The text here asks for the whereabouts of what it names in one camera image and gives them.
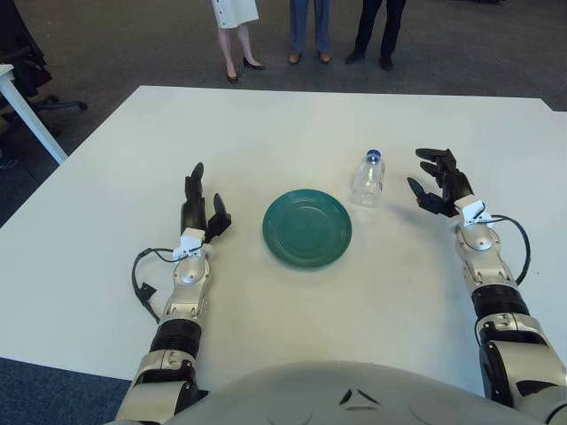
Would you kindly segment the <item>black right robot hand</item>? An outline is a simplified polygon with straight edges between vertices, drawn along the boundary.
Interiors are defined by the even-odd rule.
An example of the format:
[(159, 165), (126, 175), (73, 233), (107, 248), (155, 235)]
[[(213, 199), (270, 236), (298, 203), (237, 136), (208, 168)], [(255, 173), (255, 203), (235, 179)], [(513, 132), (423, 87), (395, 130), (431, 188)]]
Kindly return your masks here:
[(450, 150), (428, 148), (416, 149), (416, 156), (421, 158), (420, 167), (435, 179), (442, 189), (441, 195), (424, 191), (423, 186), (414, 178), (408, 177), (408, 185), (416, 197), (418, 206), (433, 214), (442, 214), (452, 218), (458, 214), (455, 202), (473, 194), (466, 175), (457, 167), (456, 159)]

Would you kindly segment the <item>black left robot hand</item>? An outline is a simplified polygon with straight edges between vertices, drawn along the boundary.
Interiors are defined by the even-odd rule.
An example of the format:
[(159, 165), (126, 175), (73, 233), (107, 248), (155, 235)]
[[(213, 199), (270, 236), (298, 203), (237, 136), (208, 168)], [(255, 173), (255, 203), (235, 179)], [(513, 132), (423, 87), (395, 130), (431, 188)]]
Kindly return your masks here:
[(210, 243), (229, 228), (232, 218), (219, 193), (214, 194), (214, 215), (209, 220), (206, 218), (206, 201), (202, 185), (204, 171), (204, 164), (198, 162), (191, 174), (185, 177), (186, 200), (181, 207), (180, 233), (182, 234), (187, 228), (203, 230), (205, 232), (204, 243)]

